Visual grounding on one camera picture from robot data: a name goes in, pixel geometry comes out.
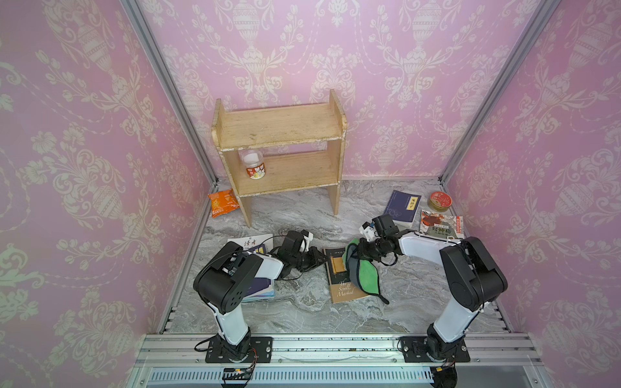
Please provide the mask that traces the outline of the green cloth with black trim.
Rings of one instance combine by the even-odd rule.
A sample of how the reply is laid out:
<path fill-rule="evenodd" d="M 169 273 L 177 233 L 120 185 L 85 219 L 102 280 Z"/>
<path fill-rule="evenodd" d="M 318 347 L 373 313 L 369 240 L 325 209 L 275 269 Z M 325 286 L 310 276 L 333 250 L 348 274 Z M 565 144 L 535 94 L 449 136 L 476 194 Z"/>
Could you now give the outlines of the green cloth with black trim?
<path fill-rule="evenodd" d="M 355 287 L 367 295 L 380 299 L 385 305 L 390 302 L 381 294 L 378 269 L 362 257 L 359 239 L 351 240 L 344 250 L 342 261 Z"/>

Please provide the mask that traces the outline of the white book blue swirl cover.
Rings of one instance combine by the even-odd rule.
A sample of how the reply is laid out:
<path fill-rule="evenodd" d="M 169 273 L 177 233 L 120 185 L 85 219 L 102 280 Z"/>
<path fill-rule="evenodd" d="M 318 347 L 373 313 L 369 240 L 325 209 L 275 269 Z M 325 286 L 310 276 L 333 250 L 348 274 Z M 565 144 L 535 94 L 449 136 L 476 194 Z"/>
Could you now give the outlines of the white book blue swirl cover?
<path fill-rule="evenodd" d="M 265 244 L 265 246 L 268 249 L 267 253 L 269 253 L 273 249 L 273 235 L 272 234 L 259 234 L 259 235 L 244 237 L 244 238 L 228 239 L 228 242 L 237 243 L 240 246 L 242 246 L 244 248 L 244 250 L 246 250 L 246 251 L 251 251 L 252 247 L 255 247 L 255 246 L 263 244 L 263 243 Z M 275 294 L 276 294 L 275 289 L 274 289 L 274 285 L 273 285 L 274 280 L 271 280 L 271 281 L 272 281 L 272 285 L 268 288 L 268 292 L 267 293 L 256 294 L 256 295 L 254 295 L 252 297 L 246 297 L 245 296 L 244 299 L 243 299 L 243 303 L 255 302 L 255 301 L 260 301 L 260 300 L 274 298 Z"/>

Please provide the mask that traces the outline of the black and tan book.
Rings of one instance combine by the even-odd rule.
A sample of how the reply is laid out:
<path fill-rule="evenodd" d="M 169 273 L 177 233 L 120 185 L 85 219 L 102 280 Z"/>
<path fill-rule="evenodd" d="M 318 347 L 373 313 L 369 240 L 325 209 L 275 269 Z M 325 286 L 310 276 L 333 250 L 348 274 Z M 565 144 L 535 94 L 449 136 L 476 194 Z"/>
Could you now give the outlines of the black and tan book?
<path fill-rule="evenodd" d="M 350 280 L 343 260 L 344 248 L 325 248 L 323 253 L 327 257 L 325 266 L 332 303 L 351 302 L 367 297 Z"/>

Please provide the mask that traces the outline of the dark purple book yellow label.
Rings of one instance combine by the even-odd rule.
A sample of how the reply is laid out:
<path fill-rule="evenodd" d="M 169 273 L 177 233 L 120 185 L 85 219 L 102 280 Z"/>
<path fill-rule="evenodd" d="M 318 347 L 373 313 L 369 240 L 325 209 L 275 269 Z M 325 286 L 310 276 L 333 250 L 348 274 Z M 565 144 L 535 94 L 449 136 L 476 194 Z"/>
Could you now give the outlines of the dark purple book yellow label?
<path fill-rule="evenodd" d="M 421 203 L 421 195 L 394 190 L 388 200 L 384 214 L 390 215 L 393 222 L 412 227 Z"/>

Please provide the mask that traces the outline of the dark blue book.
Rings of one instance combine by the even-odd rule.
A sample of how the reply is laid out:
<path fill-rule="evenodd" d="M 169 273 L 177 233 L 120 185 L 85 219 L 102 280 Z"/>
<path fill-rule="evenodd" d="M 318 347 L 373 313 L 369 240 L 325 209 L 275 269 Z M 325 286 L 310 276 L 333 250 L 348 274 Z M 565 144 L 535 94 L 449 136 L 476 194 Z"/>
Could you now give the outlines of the dark blue book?
<path fill-rule="evenodd" d="M 251 251 L 253 253 L 265 254 L 265 253 L 268 252 L 268 249 L 265 246 L 265 244 L 263 243 L 263 244 L 255 246 L 255 247 L 252 247 Z M 254 296 L 256 294 L 267 293 L 268 292 L 268 288 L 271 285 L 272 285 L 272 281 L 270 279 L 256 277 L 253 280 L 250 289 L 247 291 L 246 297 L 252 297 L 252 296 Z"/>

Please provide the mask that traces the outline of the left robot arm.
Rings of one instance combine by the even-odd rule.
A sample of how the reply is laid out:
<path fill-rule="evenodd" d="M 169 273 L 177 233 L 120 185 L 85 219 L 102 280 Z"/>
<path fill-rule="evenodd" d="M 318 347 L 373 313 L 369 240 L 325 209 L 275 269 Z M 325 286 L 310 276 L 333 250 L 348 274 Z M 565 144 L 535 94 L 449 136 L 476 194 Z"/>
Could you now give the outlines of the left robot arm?
<path fill-rule="evenodd" d="M 242 303 L 256 279 L 286 281 L 296 270 L 307 273 L 328 257 L 312 245 L 309 231 L 289 231 L 280 245 L 266 252 L 227 242 L 197 274 L 193 289 L 213 313 L 218 333 L 195 346 L 207 364 L 268 362 L 270 337 L 253 337 Z"/>

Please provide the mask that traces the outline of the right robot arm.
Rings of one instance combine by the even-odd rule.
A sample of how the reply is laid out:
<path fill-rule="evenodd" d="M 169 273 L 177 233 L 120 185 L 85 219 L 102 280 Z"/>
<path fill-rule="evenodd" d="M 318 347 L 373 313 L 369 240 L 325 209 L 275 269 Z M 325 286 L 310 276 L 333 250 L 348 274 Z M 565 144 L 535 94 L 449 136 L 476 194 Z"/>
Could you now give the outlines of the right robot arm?
<path fill-rule="evenodd" d="M 363 224 L 360 231 L 362 237 L 346 247 L 343 264 L 358 289 L 386 305 L 389 301 L 382 295 L 375 263 L 391 267 L 396 263 L 384 262 L 385 257 L 412 256 L 443 268 L 451 299 L 428 327 L 425 352 L 433 361 L 454 361 L 464 346 L 467 328 L 508 289 L 506 276 L 484 243 L 476 237 L 441 239 L 401 231 L 389 215 Z"/>

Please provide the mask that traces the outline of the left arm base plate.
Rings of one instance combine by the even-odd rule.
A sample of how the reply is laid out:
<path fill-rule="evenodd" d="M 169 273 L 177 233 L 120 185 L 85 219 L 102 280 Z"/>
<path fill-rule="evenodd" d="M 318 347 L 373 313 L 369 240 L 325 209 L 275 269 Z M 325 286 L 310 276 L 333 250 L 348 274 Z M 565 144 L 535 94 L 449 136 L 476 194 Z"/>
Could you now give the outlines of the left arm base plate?
<path fill-rule="evenodd" d="M 252 336 L 243 339 L 238 345 L 228 344 L 220 336 L 208 341 L 205 351 L 207 364 L 252 363 L 268 364 L 272 359 L 273 337 Z"/>

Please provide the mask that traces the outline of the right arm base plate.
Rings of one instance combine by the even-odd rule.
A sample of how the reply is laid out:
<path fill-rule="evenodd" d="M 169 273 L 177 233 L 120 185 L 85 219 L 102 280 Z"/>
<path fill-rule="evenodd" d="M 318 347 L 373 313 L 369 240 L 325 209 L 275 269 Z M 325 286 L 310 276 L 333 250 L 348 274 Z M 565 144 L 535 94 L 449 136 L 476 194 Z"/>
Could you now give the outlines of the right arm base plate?
<path fill-rule="evenodd" d="M 468 363 L 471 361 L 465 337 L 445 343 L 441 339 L 428 336 L 402 336 L 397 349 L 406 363 Z"/>

